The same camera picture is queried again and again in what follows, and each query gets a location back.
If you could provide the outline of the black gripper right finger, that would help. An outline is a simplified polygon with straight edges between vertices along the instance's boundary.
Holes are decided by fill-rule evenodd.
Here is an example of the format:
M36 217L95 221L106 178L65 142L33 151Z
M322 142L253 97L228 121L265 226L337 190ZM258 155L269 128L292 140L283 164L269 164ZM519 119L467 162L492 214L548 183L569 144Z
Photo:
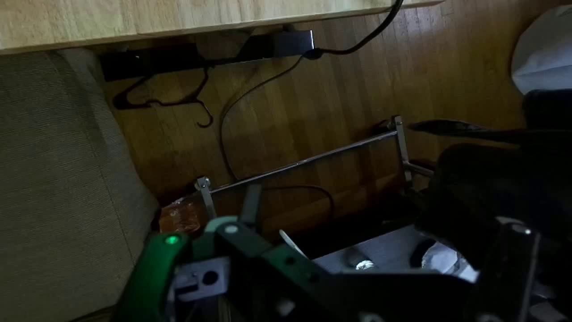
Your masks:
M505 224L471 294L471 322L526 322L542 237Z

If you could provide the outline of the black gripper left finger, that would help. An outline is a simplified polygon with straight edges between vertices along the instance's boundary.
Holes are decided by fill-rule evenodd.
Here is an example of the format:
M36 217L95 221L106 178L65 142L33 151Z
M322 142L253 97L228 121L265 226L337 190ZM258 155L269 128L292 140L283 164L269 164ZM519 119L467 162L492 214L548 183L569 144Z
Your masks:
M251 185L246 192L240 221L249 228L258 228L262 196L263 196L262 185Z

